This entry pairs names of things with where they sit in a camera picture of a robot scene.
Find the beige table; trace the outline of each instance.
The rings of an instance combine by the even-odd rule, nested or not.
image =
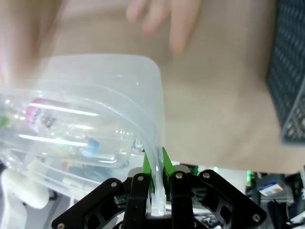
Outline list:
[[[181,56],[169,51],[168,28],[145,40],[139,24],[125,21],[123,10],[99,2],[86,9],[88,3],[69,3],[54,54],[131,53],[153,59],[162,74],[172,160],[268,172],[295,172],[305,163],[303,148],[280,143],[264,81],[275,0],[205,0]]]

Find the gray plastic basket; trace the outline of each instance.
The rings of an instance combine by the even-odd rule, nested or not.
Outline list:
[[[267,85],[286,144],[305,145],[305,0],[278,0]]]

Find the screw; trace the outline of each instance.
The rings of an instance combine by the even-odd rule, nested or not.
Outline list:
[[[252,216],[252,219],[253,219],[255,222],[261,221],[261,217],[260,217],[259,215],[257,215],[257,214],[254,214],[254,215]]]
[[[177,177],[178,179],[181,179],[181,178],[183,177],[183,175],[182,175],[182,173],[176,173],[176,177]]]
[[[210,176],[209,173],[204,173],[204,174],[203,174],[203,177],[209,179],[211,176]]]
[[[57,229],[64,229],[65,225],[63,223],[60,223],[57,225]]]

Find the green bottle cap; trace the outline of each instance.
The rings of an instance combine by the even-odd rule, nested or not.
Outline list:
[[[10,119],[7,116],[0,116],[0,128],[5,127]]]

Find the plastic container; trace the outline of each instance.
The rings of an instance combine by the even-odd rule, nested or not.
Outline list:
[[[157,198],[164,198],[157,173],[163,169],[163,91],[153,61],[115,54],[53,57],[18,85],[0,88],[0,116],[6,117],[0,158],[6,165],[80,199],[104,180],[124,181],[130,169],[141,167],[143,144]]]
[[[278,0],[267,85],[286,144],[305,145],[305,5]]]

